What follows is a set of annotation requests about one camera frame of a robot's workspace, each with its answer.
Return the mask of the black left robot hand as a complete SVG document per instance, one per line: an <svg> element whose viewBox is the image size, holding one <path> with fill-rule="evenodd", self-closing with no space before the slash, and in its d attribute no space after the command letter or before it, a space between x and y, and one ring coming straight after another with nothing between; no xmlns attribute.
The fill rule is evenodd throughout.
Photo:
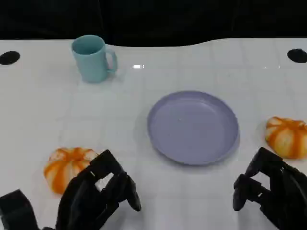
<svg viewBox="0 0 307 230"><path fill-rule="evenodd" d="M69 182L55 228L99 230L123 201L137 212L142 209L135 182L105 150Z"/></svg>

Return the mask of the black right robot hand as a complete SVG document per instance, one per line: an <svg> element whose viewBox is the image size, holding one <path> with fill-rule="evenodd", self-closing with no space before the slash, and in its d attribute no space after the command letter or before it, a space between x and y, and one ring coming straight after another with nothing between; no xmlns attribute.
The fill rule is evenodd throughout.
<svg viewBox="0 0 307 230"><path fill-rule="evenodd" d="M258 150L234 190L235 211L249 200L280 230L307 228L307 177L268 149Z"/></svg>

